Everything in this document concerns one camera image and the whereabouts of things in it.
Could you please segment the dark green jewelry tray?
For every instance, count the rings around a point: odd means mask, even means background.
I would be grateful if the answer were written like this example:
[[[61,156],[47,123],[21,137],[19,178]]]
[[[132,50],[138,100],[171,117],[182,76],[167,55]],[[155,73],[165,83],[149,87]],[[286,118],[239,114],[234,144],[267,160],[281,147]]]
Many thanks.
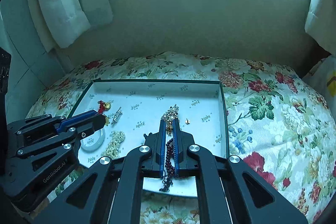
[[[104,127],[105,140],[99,149],[94,152],[79,149],[79,162],[87,168],[101,157],[113,132],[121,131],[125,135],[117,150],[117,156],[124,157],[145,142],[144,134],[158,132],[162,115],[174,105],[179,107],[181,130],[192,134],[196,144],[215,156],[226,157],[228,153],[224,93],[217,81],[96,80],[82,92],[70,115],[98,110],[100,100],[111,102],[110,110],[104,112],[110,124]],[[119,107],[122,116],[116,124],[111,124]]]

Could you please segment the white jade bangle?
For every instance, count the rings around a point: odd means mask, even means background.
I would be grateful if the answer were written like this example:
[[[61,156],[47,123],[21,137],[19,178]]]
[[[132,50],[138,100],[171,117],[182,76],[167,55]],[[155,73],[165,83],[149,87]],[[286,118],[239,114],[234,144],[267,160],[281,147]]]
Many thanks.
[[[81,140],[81,149],[85,152],[94,152],[99,149],[105,140],[105,129],[97,130],[91,136]]]

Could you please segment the red cord gold charm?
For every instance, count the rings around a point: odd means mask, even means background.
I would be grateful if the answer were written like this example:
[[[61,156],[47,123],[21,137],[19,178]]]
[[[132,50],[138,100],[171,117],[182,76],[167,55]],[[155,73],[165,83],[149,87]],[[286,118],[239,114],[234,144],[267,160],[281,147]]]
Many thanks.
[[[105,126],[108,126],[110,124],[109,117],[106,115],[104,117],[105,117]]]

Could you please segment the floral bed cover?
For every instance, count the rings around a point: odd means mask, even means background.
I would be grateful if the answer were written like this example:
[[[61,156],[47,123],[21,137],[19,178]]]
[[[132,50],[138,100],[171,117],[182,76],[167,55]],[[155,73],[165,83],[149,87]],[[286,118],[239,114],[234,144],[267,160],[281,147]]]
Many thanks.
[[[68,115],[95,79],[220,81],[230,151],[317,223],[335,195],[335,120],[325,98],[288,66],[164,52],[92,61],[52,84],[28,117]]]

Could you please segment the pearl flower brooch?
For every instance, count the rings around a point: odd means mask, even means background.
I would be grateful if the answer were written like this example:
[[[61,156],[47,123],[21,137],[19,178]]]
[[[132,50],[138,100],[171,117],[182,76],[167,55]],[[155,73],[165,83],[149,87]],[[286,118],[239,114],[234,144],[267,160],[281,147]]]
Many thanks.
[[[170,108],[162,115],[161,120],[165,121],[166,133],[171,136],[173,132],[173,120],[178,119],[179,107],[177,105]]]

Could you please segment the silver rhinestone brooch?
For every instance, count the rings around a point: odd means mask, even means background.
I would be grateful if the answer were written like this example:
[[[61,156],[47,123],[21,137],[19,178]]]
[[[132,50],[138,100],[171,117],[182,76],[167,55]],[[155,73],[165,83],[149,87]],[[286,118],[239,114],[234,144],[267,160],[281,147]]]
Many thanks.
[[[122,116],[121,107],[118,108],[118,110],[115,112],[114,116],[112,117],[111,124],[116,124],[118,120],[120,119],[120,116]]]

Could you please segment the red knot gold charm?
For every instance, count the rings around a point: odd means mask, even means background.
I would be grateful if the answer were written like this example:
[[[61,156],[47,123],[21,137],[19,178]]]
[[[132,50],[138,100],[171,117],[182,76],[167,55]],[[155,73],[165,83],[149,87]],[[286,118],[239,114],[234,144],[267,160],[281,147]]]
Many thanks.
[[[111,108],[111,102],[108,101],[108,102],[104,102],[102,100],[98,101],[98,104],[99,104],[99,108],[98,108],[98,113],[99,114],[103,114],[104,112],[110,110]]]

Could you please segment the right white curtain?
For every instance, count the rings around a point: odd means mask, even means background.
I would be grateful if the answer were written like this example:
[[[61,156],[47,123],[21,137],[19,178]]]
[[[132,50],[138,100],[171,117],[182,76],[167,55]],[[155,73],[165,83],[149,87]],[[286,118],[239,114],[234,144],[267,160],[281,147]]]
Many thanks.
[[[305,32],[324,50],[335,55],[335,0],[310,0]]]

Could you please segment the white patterned pillow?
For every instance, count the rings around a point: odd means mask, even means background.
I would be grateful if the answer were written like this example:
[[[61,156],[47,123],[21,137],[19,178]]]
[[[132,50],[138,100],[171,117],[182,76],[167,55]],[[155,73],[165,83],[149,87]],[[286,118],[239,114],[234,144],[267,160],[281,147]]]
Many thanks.
[[[321,94],[330,109],[335,109],[335,56],[320,60],[303,78],[303,81]]]

